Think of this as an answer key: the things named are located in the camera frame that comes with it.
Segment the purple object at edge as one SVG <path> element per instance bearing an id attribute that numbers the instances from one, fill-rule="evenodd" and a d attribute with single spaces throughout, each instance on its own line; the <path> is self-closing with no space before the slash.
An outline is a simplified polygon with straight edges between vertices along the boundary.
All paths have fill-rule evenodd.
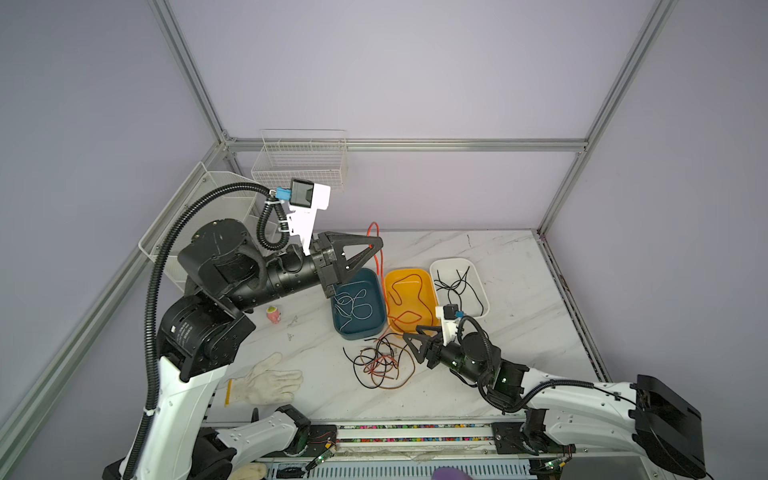
<path id="1" fill-rule="evenodd" d="M 456 467 L 440 467 L 431 475 L 432 480 L 472 480 L 466 472 Z"/>

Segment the yellow plastic bin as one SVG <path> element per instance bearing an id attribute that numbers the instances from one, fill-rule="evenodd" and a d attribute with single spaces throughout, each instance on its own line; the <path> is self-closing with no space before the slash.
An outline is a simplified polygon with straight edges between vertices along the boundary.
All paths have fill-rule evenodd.
<path id="1" fill-rule="evenodd" d="M 426 270 L 392 270 L 384 277 L 384 290 L 388 325 L 396 334 L 415 333 L 419 325 L 439 325 L 435 315 L 437 297 Z"/>

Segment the dark teal plastic bin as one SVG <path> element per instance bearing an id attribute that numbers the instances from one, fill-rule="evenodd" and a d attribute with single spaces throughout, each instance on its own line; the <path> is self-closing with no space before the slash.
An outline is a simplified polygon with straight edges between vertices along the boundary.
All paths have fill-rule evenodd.
<path id="1" fill-rule="evenodd" d="M 343 339 L 378 336 L 385 328 L 387 314 L 376 273 L 363 268 L 351 282 L 337 287 L 331 312 L 334 329 Z"/>

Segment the white work glove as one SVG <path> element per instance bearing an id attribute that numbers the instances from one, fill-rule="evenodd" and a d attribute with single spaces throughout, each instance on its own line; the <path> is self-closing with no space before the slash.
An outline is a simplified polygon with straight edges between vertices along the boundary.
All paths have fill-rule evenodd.
<path id="1" fill-rule="evenodd" d="M 300 370 L 276 370 L 283 355 L 275 352 L 255 364 L 244 376 L 228 381 L 225 405 L 247 403 L 252 406 L 283 405 L 293 401 L 303 384 Z"/>

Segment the white plastic bin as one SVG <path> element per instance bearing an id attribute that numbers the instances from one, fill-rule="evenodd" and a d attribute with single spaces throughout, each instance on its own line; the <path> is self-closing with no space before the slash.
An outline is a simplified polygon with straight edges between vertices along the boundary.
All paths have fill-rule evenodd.
<path id="1" fill-rule="evenodd" d="M 439 305 L 457 304 L 477 320 L 490 313 L 490 301 L 476 266 L 466 258 L 434 261 L 429 267 Z"/>

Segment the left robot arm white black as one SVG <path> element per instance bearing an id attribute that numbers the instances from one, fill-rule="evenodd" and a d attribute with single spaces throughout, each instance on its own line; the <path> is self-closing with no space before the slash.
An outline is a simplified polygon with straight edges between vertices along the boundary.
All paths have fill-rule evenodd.
<path id="1" fill-rule="evenodd" d="M 280 239 L 263 225 L 249 230 L 234 218 L 198 228 L 174 251 L 187 224 L 213 201 L 239 192 L 262 195 L 261 219 L 276 217 Z M 322 232 L 306 246 L 290 242 L 293 217 L 317 200 L 317 183 L 296 180 L 272 190 L 235 182 L 204 193 L 169 227 L 154 261 L 144 313 L 147 394 L 127 456 L 108 465 L 107 479 L 225 479 L 270 454 L 302 454 L 310 420 L 287 400 L 270 416 L 236 428 L 210 428 L 203 420 L 240 345 L 254 331 L 254 309 L 320 286 L 332 297 L 383 247 L 377 236 Z M 164 268 L 176 256 L 187 275 L 183 296 L 164 314 L 157 302 Z"/>

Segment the small pink green ball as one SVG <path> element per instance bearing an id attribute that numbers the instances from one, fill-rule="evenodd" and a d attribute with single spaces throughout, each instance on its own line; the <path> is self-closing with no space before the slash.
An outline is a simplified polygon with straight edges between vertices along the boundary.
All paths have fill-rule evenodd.
<path id="1" fill-rule="evenodd" d="M 265 311 L 266 318 L 273 324 L 281 321 L 281 311 L 274 305 L 270 305 Z"/>

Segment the beige cloth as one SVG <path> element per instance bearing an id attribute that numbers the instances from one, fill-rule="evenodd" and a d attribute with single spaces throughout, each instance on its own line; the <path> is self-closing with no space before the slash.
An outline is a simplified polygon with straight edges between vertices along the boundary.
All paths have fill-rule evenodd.
<path id="1" fill-rule="evenodd" d="M 265 464 L 251 462 L 234 470 L 228 477 L 228 480 L 264 480 L 267 476 L 268 468 Z"/>

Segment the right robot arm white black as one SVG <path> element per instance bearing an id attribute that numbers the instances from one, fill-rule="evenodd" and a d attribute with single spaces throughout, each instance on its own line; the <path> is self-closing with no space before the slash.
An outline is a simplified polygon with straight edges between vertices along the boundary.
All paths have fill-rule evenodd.
<path id="1" fill-rule="evenodd" d="M 684 478 L 708 476 L 701 413 L 654 376 L 591 382 L 515 363 L 470 316 L 419 325 L 403 339 L 418 363 L 446 367 L 501 414 L 524 413 L 518 437 L 531 455 L 589 445 L 637 453 Z"/>

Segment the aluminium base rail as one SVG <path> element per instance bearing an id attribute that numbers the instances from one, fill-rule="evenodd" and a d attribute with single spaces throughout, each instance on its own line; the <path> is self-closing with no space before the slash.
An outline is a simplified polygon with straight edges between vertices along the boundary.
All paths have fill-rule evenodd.
<path id="1" fill-rule="evenodd" d="M 336 457 L 344 460 L 645 454 L 623 429 L 557 410 L 479 417 L 416 414 L 354 418 L 309 411 L 305 415 L 311 427 L 304 457 L 317 454 L 328 441 L 336 446 Z"/>

